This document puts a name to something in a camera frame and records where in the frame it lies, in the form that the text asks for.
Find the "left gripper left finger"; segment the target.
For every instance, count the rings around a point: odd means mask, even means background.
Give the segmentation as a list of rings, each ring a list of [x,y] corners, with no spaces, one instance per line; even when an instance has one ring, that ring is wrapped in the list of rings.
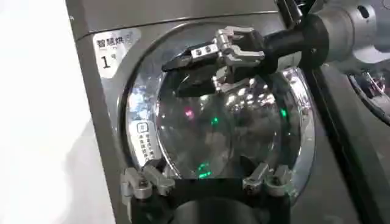
[[[154,188],[158,195],[167,196],[175,188],[176,182],[163,174],[165,167],[164,159],[152,159],[140,170],[125,168],[120,175],[122,203],[129,204],[132,198],[147,200],[152,196]]]

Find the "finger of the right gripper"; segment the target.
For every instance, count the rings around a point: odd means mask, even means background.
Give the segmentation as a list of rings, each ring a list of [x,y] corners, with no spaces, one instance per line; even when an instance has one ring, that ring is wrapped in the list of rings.
[[[227,93],[253,76],[253,68],[197,68],[185,72],[185,78],[175,88],[175,94],[184,98]]]
[[[256,48],[255,33],[252,27],[227,26],[218,29],[211,41],[186,48],[161,69],[168,72],[212,63],[254,67],[265,58],[264,51]]]

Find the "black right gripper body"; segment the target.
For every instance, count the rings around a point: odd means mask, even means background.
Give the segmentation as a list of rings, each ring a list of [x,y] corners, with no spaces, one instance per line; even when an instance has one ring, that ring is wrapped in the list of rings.
[[[314,14],[306,16],[292,29],[266,36],[254,30],[236,43],[244,51],[262,51],[264,59],[254,67],[234,68],[234,81],[275,73],[279,58],[296,52],[302,53],[299,65],[315,68],[325,62],[330,46],[328,31],[320,17]]]

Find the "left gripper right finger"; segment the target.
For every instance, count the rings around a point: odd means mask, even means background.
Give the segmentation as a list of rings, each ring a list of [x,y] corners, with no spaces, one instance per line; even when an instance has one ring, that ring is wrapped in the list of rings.
[[[286,164],[272,168],[268,163],[260,163],[248,177],[243,178],[242,186],[252,195],[265,191],[273,197],[288,195],[290,198],[296,198],[297,190],[292,174]]]

